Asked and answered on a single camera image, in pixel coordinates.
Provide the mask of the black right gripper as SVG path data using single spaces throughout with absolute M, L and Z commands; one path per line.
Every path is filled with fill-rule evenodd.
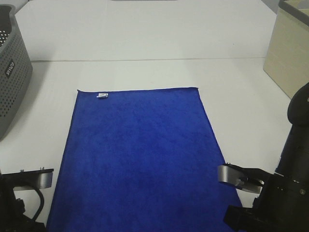
M 235 232 L 307 232 L 309 186 L 274 174 L 252 208 L 230 205 L 224 223 Z

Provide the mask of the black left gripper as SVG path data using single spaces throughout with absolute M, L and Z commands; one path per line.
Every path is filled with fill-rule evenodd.
M 44 232 L 45 224 L 37 222 L 44 207 L 44 196 L 40 189 L 33 188 L 40 198 L 40 205 L 32 218 L 24 215 L 25 204 L 16 198 L 12 186 L 0 175 L 0 230 L 2 232 Z

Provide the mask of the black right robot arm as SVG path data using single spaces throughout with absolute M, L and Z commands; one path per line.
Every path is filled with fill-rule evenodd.
M 273 174 L 230 163 L 218 166 L 218 181 L 257 193 L 251 208 L 230 205 L 224 223 L 233 231 L 307 232 L 309 230 L 309 86 L 292 97 L 292 124 Z

